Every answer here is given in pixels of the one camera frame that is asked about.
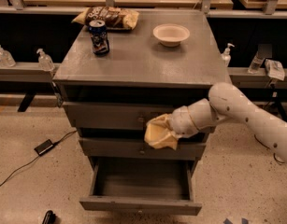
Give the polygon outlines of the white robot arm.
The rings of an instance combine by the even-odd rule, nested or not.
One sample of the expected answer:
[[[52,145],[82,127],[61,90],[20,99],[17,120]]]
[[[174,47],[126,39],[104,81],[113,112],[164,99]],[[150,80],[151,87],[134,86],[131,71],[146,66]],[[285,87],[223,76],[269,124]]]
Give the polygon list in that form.
[[[262,144],[287,164],[287,122],[255,105],[232,84],[214,84],[208,99],[175,109],[168,120],[178,138],[189,138],[229,118],[246,124]]]

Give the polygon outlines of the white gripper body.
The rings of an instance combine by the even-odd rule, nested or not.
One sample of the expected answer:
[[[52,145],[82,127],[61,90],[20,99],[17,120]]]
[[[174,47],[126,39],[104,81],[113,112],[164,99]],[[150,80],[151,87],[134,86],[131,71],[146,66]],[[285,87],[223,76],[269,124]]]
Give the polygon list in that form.
[[[175,109],[169,117],[169,125],[178,138],[190,138],[203,129],[214,127],[218,115],[207,99]]]

